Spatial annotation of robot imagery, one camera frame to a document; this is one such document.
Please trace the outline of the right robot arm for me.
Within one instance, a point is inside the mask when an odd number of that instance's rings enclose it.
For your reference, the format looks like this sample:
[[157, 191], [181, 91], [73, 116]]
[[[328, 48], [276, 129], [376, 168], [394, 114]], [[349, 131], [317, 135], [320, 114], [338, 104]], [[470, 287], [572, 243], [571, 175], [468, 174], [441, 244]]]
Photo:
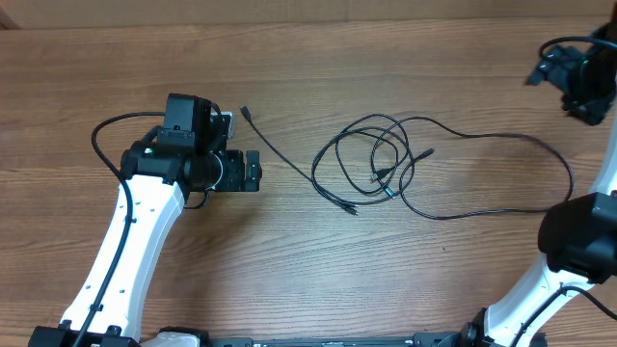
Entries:
[[[595, 126], [616, 99], [616, 20], [588, 36], [543, 43], [526, 82], [562, 92], [568, 116]], [[540, 255], [498, 302], [481, 309], [438, 346], [544, 346], [540, 329], [575, 296], [616, 274], [616, 135], [587, 195], [549, 208], [538, 232]]]

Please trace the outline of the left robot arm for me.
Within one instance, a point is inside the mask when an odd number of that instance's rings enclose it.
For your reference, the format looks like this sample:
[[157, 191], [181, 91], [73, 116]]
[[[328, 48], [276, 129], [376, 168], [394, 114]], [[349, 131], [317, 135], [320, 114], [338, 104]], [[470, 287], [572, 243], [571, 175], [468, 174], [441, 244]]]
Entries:
[[191, 194], [256, 192], [259, 153], [229, 149], [236, 117], [194, 95], [172, 93], [162, 123], [115, 166], [114, 215], [79, 293], [55, 328], [37, 326], [31, 346], [138, 346], [148, 288], [165, 241]]

